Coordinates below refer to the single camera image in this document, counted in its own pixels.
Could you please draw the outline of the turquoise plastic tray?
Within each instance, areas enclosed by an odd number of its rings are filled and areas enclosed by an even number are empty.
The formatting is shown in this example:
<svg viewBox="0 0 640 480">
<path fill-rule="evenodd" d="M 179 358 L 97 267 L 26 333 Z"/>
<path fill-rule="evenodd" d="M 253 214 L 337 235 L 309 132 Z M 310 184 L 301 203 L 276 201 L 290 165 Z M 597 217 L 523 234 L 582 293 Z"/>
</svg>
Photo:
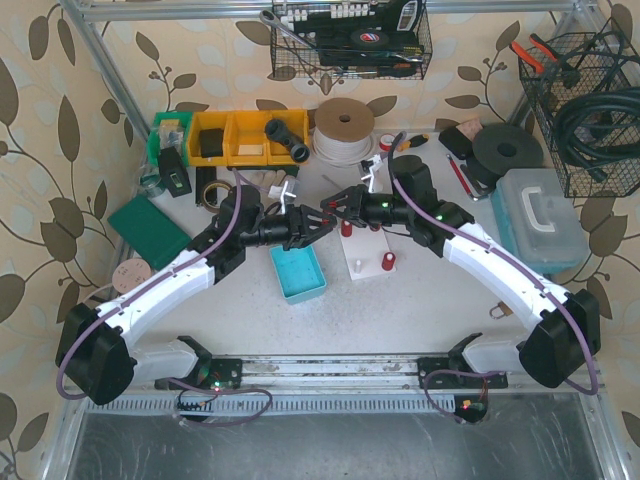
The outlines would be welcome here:
<svg viewBox="0 0 640 480">
<path fill-rule="evenodd" d="M 270 257 L 281 293 L 289 305 L 296 305 L 323 295 L 327 282 L 312 246 L 284 250 L 270 249 Z"/>
</svg>

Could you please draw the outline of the brown tape roll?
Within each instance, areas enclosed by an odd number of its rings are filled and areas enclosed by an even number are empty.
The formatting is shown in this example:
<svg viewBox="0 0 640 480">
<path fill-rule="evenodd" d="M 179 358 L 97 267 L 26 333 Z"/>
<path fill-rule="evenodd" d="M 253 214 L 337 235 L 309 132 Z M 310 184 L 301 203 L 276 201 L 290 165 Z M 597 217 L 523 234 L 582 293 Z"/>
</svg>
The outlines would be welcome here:
<svg viewBox="0 0 640 480">
<path fill-rule="evenodd" d="M 201 192 L 200 201 L 203 208 L 212 214 L 218 214 L 220 212 L 220 206 L 218 204 L 218 191 L 224 190 L 229 192 L 232 189 L 232 185 L 224 180 L 213 180 L 207 182 Z"/>
</svg>

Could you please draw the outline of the white peg base plate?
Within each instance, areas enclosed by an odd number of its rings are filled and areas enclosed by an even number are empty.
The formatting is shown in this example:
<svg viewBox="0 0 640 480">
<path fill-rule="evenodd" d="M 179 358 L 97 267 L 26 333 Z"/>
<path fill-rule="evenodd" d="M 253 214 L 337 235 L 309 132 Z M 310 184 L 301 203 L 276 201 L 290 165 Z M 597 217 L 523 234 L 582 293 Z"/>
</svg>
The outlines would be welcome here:
<svg viewBox="0 0 640 480">
<path fill-rule="evenodd" d="M 339 238 L 352 281 L 387 275 L 396 271 L 395 265 L 392 271 L 384 271 L 381 268 L 385 253 L 393 252 L 382 229 L 374 230 L 371 227 L 361 228 L 353 225 L 352 235 L 345 238 L 341 235 L 340 227 Z"/>
</svg>

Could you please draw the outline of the black foam block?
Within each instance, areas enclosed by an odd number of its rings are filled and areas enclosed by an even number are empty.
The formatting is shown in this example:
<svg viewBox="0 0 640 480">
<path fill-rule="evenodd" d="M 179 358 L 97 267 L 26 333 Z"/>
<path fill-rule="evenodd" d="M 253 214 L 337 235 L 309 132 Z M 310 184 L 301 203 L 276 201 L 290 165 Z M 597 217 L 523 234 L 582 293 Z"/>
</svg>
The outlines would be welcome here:
<svg viewBox="0 0 640 480">
<path fill-rule="evenodd" d="M 224 130 L 212 128 L 201 130 L 199 133 L 200 154 L 203 158 L 222 157 Z"/>
</svg>

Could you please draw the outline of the clear turquoise storage box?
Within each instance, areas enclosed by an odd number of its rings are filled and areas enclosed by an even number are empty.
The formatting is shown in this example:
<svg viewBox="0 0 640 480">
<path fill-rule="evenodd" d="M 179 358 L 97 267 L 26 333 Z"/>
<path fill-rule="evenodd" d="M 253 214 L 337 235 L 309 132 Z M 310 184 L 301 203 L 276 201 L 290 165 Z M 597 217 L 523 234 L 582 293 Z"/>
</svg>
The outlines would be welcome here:
<svg viewBox="0 0 640 480">
<path fill-rule="evenodd" d="M 532 270 L 557 274 L 586 260 L 585 233 L 553 170 L 511 169 L 490 199 L 501 245 Z"/>
</svg>

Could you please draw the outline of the round beige power strip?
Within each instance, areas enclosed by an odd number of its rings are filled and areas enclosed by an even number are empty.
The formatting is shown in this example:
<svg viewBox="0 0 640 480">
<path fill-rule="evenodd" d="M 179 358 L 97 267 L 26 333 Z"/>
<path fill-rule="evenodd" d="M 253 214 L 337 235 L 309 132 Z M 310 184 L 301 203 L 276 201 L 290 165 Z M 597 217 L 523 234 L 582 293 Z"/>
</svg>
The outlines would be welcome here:
<svg viewBox="0 0 640 480">
<path fill-rule="evenodd" d="M 150 265 L 141 258 L 127 259 L 112 274 L 112 286 L 120 294 L 128 293 L 152 275 Z"/>
</svg>

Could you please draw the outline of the green sanding block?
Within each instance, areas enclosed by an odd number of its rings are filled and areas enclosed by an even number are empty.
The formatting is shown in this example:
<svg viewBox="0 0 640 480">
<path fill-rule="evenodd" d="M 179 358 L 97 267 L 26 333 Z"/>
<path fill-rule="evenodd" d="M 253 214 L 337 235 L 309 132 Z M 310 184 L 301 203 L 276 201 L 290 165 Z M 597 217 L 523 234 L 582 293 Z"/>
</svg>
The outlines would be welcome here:
<svg viewBox="0 0 640 480">
<path fill-rule="evenodd" d="M 136 195 L 108 218 L 110 226 L 153 270 L 169 265 L 191 237 L 147 197 Z"/>
</svg>

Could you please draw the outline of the yellow black screwdriver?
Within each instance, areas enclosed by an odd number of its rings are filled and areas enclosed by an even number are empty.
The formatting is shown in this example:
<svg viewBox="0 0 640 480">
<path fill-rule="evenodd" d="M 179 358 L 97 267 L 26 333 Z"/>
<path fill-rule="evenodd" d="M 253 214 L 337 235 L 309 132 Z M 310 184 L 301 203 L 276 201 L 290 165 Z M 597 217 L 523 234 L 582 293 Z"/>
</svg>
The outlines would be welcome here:
<svg viewBox="0 0 640 480">
<path fill-rule="evenodd" d="M 403 141 L 397 147 L 397 151 L 403 152 L 403 151 L 408 150 L 408 149 L 417 148 L 417 147 L 420 147 L 420 146 L 426 144 L 428 141 L 429 141 L 429 135 L 428 134 L 415 135 L 415 136 L 411 137 L 410 139 Z"/>
</svg>

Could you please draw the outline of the beige work glove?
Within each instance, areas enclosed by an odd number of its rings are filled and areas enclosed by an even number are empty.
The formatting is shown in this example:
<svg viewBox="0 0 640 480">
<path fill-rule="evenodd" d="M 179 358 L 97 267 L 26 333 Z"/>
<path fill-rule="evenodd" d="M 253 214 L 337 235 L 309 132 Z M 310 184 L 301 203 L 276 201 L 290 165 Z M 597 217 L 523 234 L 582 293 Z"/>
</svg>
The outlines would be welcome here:
<svg viewBox="0 0 640 480">
<path fill-rule="evenodd" d="M 296 177 L 285 170 L 256 170 L 251 171 L 249 181 L 264 194 L 268 194 L 273 186 L 283 187 L 286 181 L 296 182 Z"/>
</svg>

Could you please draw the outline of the black measuring device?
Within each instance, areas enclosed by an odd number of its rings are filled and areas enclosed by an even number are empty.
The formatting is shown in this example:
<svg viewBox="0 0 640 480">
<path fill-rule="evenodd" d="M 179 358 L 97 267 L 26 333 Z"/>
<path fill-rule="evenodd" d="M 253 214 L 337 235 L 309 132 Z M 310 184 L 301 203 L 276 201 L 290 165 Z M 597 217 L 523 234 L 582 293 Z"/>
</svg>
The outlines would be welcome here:
<svg viewBox="0 0 640 480">
<path fill-rule="evenodd" d="M 172 197 L 176 198 L 192 192 L 186 167 L 174 147 L 162 149 L 157 162 L 161 180 Z"/>
</svg>

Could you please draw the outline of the glass jar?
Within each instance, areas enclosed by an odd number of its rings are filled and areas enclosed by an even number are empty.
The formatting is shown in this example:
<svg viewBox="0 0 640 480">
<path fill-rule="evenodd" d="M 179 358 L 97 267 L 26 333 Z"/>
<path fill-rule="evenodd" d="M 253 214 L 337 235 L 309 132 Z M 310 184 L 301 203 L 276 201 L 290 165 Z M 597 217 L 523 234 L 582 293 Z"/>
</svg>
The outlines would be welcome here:
<svg viewBox="0 0 640 480">
<path fill-rule="evenodd" d="M 165 191 L 159 169 L 153 165 L 145 164 L 138 171 L 137 193 L 146 198 L 159 197 Z"/>
</svg>

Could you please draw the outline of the yellow parts bin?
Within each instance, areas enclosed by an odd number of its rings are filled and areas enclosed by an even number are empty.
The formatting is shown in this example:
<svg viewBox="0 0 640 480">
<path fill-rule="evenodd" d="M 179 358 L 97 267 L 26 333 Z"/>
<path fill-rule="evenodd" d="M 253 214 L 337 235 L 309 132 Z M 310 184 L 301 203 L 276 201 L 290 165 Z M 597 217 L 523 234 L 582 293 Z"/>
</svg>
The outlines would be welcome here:
<svg viewBox="0 0 640 480">
<path fill-rule="evenodd" d="M 255 111 L 206 111 L 193 114 L 187 139 L 187 158 L 195 167 L 258 168 L 298 167 L 289 152 L 270 141 L 265 125 L 271 119 L 283 120 L 306 144 L 309 139 L 309 115 L 304 109 Z M 201 130 L 224 130 L 222 157 L 203 158 L 200 154 Z"/>
</svg>

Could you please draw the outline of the brass padlock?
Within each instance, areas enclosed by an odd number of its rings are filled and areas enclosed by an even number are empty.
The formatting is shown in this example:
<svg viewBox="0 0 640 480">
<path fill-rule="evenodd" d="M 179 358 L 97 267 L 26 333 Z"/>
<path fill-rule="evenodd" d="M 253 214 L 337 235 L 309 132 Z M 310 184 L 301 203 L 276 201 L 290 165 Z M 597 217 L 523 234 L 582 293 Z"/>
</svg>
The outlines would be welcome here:
<svg viewBox="0 0 640 480">
<path fill-rule="evenodd" d="M 489 311 L 489 315 L 492 319 L 499 320 L 508 317 L 512 314 L 512 310 L 504 303 L 499 302 Z"/>
</svg>

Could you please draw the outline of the orange handled pliers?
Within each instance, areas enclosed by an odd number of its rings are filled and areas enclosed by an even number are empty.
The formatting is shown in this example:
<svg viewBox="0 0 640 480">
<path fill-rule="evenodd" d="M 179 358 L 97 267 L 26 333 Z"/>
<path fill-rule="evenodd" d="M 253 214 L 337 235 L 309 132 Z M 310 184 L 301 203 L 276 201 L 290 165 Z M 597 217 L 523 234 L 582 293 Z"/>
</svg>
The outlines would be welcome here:
<svg viewBox="0 0 640 480">
<path fill-rule="evenodd" d="M 522 62 L 531 67 L 535 74 L 541 75 L 545 72 L 546 67 L 545 64 L 536 57 L 536 54 L 541 54 L 551 63 L 558 61 L 559 54 L 548 42 L 544 41 L 535 33 L 530 34 L 529 42 L 532 45 L 531 49 L 524 48 L 517 41 L 512 41 L 509 44 L 509 48 Z"/>
</svg>

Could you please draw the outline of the black pipe fitting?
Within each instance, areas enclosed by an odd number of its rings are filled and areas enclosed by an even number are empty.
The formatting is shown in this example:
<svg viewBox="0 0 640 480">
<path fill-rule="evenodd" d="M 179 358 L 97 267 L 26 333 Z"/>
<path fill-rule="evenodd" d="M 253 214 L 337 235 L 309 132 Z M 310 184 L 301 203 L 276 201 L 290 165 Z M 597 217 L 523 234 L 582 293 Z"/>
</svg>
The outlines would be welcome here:
<svg viewBox="0 0 640 480">
<path fill-rule="evenodd" d="M 265 125 L 266 137 L 283 146 L 296 164 L 304 163 L 310 156 L 309 147 L 303 139 L 291 131 L 281 119 L 271 119 Z"/>
</svg>

